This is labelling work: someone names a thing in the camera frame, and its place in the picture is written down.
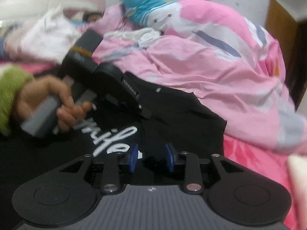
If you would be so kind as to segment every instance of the lavender stripe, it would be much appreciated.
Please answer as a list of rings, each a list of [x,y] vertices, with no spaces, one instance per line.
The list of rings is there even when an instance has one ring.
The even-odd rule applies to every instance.
[[[215,47],[218,47],[219,49],[231,54],[232,56],[241,58],[241,55],[238,53],[238,51],[232,48],[231,46],[229,46],[226,42],[215,39],[200,30],[197,32],[193,32],[193,33],[195,33],[197,36],[199,36],[200,38],[202,38],[204,41],[208,42],[209,44]]]
[[[263,45],[267,44],[266,34],[262,30],[262,28],[259,25],[255,25],[255,27],[259,40],[262,42]]]

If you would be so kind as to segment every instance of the pink comforter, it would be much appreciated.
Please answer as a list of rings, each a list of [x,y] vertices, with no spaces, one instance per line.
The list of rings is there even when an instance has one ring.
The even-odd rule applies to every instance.
[[[119,60],[114,63],[123,72],[130,71],[149,82],[194,92],[203,105],[220,116],[224,117],[227,115],[225,112],[229,111],[236,114],[237,118],[227,118],[228,124],[242,131],[244,125],[240,125],[240,122],[246,117],[249,107],[244,98],[251,101],[257,99],[254,96],[257,88],[274,90],[278,80],[259,76],[242,60],[228,58],[222,52],[217,55],[212,47],[172,35],[161,37],[146,50],[133,45],[133,41],[105,39],[93,53],[93,58],[100,62],[105,56],[119,54]],[[271,111],[259,110],[258,113],[269,114]],[[253,120],[257,121],[258,118],[251,117],[250,123]],[[256,133],[247,132],[253,137],[257,137]],[[224,143],[226,157],[290,188],[285,156],[257,149],[228,136],[225,136]],[[295,222],[292,208],[285,223],[295,229]]]
[[[227,134],[279,153],[307,153],[307,121],[295,113],[283,83],[286,72],[279,44],[265,29],[227,6],[204,0],[158,8],[148,15],[147,24],[206,48],[204,53],[201,47],[192,49],[199,45],[185,45],[193,56],[176,72],[192,74],[192,67],[193,75],[205,76],[198,79],[203,88],[197,96],[228,121]],[[167,48],[180,57],[166,44],[163,55]]]

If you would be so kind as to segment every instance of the circular pad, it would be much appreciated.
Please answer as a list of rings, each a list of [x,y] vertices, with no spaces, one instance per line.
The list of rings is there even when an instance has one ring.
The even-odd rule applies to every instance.
[[[265,188],[256,185],[238,187],[234,191],[234,196],[238,201],[251,206],[261,205],[270,199],[270,193]]]
[[[65,226],[82,219],[96,202],[90,184],[71,173],[41,176],[24,183],[12,204],[26,221],[41,227]]]
[[[41,187],[34,193],[34,199],[46,206],[58,205],[69,198],[69,190],[59,185]]]
[[[252,173],[222,177],[208,193],[211,208],[223,218],[244,226],[283,221],[291,197],[280,184]]]

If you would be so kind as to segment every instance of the dark hair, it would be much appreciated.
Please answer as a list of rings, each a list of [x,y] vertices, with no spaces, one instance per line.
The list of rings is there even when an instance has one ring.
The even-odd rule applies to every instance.
[[[103,16],[103,13],[101,12],[84,12],[84,15],[83,15],[83,18],[82,18],[82,21],[85,21],[87,22],[88,18],[90,16]]]

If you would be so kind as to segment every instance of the gray striped surface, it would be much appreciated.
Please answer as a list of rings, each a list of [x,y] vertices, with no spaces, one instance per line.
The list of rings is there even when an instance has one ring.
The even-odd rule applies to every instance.
[[[23,224],[17,230],[39,230]],[[242,227],[215,214],[198,195],[178,186],[126,186],[104,196],[97,208],[77,223],[53,230],[287,230],[282,223]]]

